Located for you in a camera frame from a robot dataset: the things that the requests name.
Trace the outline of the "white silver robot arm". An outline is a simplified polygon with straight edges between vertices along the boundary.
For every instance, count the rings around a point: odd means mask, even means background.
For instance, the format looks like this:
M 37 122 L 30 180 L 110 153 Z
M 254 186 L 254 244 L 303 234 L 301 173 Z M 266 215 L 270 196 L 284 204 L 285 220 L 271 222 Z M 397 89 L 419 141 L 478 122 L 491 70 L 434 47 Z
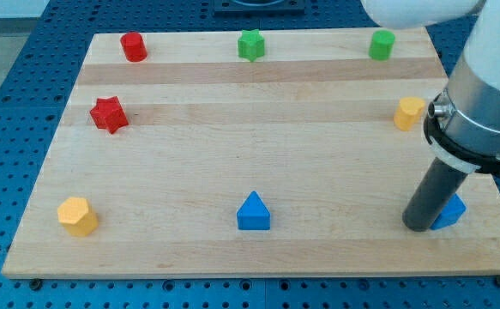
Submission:
M 500 0 L 363 0 L 368 16 L 390 29 L 478 17 L 448 84 L 425 123 L 436 155 L 463 172 L 500 178 Z

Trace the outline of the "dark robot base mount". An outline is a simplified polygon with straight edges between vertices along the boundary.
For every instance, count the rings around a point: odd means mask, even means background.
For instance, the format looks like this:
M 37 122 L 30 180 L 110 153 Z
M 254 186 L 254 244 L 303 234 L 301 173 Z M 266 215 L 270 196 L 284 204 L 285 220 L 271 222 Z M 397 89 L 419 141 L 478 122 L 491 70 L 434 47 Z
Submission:
M 303 14 L 305 0 L 212 0 L 214 15 Z

